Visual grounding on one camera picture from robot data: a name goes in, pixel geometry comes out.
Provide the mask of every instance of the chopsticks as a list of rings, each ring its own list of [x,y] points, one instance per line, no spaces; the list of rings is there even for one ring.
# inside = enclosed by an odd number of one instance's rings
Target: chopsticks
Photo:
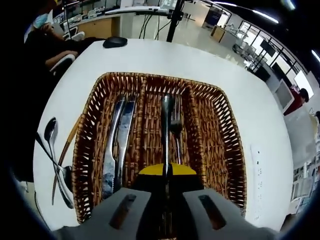
[[[69,136],[64,144],[64,147],[63,147],[63,150],[62,150],[62,153],[60,155],[60,158],[59,158],[59,162],[58,164],[61,166],[61,164],[63,163],[64,159],[65,159],[65,156],[66,156],[66,153],[69,149],[69,146],[70,146],[70,143],[72,141],[72,139],[74,139],[75,135],[76,135],[76,132],[78,130],[78,126],[79,126],[79,123],[80,123],[80,119],[81,119],[81,116],[79,116],[79,118],[77,119],[76,123],[74,124],[71,132],[69,133]],[[56,186],[57,186],[57,177],[54,176],[54,181],[53,181],[53,188],[52,188],[52,205],[54,204],[54,201],[55,201],[55,191],[56,191]]]

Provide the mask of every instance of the butter knife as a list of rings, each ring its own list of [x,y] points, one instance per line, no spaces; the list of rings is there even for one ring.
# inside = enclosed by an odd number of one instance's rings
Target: butter knife
[[[117,141],[119,146],[119,156],[117,161],[116,178],[114,183],[114,192],[118,191],[123,185],[123,169],[126,159],[128,139],[130,134],[131,123],[134,116],[135,104],[137,97],[130,95],[124,107],[121,121],[118,127]]]
[[[102,169],[102,198],[106,199],[114,192],[114,180],[116,175],[116,161],[113,156],[113,147],[118,124],[122,111],[126,104],[126,97],[119,97],[115,104],[114,113],[110,125],[109,135],[106,142],[103,169]]]

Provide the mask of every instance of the ceiling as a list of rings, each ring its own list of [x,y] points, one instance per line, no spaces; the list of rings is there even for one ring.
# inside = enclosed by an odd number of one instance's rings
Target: ceiling
[[[226,0],[221,2],[257,10],[277,19],[279,24],[274,24],[247,9],[223,5],[224,8],[260,27],[282,42],[295,54],[307,71],[312,71],[320,84],[320,63],[311,53],[311,50],[314,50],[320,56],[319,1],[291,0],[295,10],[285,7],[283,2],[287,0]]]

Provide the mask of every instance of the computer mouse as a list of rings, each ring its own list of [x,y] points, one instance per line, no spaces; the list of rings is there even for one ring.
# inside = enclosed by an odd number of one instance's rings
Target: computer mouse
[[[105,49],[118,48],[118,47],[123,47],[127,45],[127,43],[128,43],[128,39],[124,37],[111,36],[104,41],[103,47]]]

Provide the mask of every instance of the fork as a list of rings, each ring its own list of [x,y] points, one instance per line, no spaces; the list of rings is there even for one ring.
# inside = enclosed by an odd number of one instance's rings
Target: fork
[[[182,121],[180,118],[180,96],[177,95],[174,100],[174,108],[171,115],[170,131],[174,135],[178,164],[182,164],[180,134],[182,131]]]

